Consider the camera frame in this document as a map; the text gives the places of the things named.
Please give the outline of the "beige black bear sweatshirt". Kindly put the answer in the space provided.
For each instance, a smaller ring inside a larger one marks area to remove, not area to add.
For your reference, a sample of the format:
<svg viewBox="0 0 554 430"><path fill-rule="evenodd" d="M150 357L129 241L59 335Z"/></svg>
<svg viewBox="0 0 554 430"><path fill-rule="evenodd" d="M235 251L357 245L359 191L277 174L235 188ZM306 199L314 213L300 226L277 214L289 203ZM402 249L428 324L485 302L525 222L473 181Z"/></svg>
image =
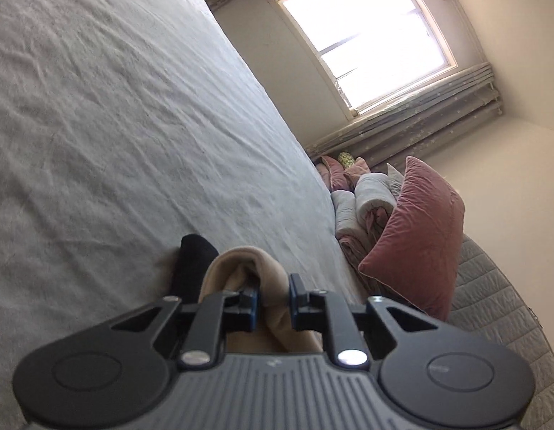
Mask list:
<svg viewBox="0 0 554 430"><path fill-rule="evenodd" d="M185 304L196 304L217 293L239 293L255 309L255 330L226 336L231 353L321 352L322 341L312 331L296 332L290 314L290 281L285 268L256 247L218 252L205 238L181 239L168 293Z"/></svg>

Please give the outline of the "folded grey pink quilt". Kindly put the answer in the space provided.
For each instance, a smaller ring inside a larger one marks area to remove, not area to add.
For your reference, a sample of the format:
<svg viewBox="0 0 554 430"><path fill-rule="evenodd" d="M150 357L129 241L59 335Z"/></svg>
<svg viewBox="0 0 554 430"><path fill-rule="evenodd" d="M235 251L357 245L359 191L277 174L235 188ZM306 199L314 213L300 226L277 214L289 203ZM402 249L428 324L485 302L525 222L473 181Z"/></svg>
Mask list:
<svg viewBox="0 0 554 430"><path fill-rule="evenodd" d="M335 209L335 237L352 270L369 294L391 296L390 289L363 275L359 265L379 242L397 205L403 175L391 164L387 172L370 172L359 159L347 169L351 190L335 190L331 200Z"/></svg>

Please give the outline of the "pink velvet pillow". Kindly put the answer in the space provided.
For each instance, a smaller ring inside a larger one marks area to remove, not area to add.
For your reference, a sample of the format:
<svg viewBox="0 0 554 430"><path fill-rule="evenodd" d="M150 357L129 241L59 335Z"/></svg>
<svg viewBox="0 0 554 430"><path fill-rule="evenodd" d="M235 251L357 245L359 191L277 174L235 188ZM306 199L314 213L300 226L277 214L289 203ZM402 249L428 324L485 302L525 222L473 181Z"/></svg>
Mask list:
<svg viewBox="0 0 554 430"><path fill-rule="evenodd" d="M433 168L406 159L396 208L359 274L444 321L452 307L464 238L464 201Z"/></svg>

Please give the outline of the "small pink pillow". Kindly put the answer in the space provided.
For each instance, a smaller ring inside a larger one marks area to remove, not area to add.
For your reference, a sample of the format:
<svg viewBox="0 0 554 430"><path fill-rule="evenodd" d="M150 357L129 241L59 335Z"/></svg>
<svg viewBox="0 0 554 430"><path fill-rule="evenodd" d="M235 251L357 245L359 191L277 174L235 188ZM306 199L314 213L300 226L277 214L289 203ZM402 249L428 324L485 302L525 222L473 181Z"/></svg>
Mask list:
<svg viewBox="0 0 554 430"><path fill-rule="evenodd" d="M353 158L349 152L341 152L338 159L321 156L316 169L330 192L353 191L360 177L371 172L363 158Z"/></svg>

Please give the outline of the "grey quilted headboard cover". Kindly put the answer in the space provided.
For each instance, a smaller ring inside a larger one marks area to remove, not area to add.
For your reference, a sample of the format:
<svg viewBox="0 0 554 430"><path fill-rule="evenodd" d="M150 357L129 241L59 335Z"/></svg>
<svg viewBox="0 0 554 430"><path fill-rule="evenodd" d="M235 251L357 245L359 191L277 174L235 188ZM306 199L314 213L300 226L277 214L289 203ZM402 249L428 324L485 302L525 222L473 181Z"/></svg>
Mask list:
<svg viewBox="0 0 554 430"><path fill-rule="evenodd" d="M521 426L554 429L554 352L516 288L475 241L464 237L448 322L519 354L532 368L535 395Z"/></svg>

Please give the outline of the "grey patterned curtain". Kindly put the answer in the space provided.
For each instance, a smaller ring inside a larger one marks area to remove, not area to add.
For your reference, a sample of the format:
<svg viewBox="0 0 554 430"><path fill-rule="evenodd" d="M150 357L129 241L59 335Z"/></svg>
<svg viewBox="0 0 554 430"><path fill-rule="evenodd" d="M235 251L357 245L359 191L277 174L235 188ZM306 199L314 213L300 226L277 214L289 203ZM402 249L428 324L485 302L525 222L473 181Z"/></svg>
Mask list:
<svg viewBox="0 0 554 430"><path fill-rule="evenodd" d="M502 114L490 63L480 63L417 89L378 113L327 135L306 152L312 161L340 152L361 157L374 171L424 158Z"/></svg>

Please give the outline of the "window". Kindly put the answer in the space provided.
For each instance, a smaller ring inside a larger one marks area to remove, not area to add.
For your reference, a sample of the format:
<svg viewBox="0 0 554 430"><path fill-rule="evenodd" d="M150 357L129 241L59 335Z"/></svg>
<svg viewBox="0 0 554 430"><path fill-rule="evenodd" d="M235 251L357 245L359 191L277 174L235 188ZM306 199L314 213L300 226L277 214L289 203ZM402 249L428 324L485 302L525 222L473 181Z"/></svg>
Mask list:
<svg viewBox="0 0 554 430"><path fill-rule="evenodd" d="M423 0L274 0L353 116L458 63Z"/></svg>

